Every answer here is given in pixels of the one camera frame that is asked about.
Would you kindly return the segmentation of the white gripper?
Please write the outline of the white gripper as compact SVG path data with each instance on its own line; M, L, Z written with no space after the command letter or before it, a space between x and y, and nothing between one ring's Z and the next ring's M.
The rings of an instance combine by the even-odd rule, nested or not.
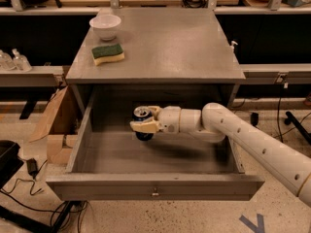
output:
M156 133L160 130L163 133L178 133L180 128L181 108L168 106L149 106L155 120L151 121L131 121L130 127L133 131L140 133Z

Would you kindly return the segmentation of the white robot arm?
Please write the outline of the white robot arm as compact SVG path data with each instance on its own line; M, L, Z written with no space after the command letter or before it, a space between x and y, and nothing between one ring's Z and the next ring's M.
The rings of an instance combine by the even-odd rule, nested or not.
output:
M228 137L300 201L311 206L311 159L255 128L221 104L208 103L201 110L139 106L133 111L130 127L143 135L188 133L210 143Z

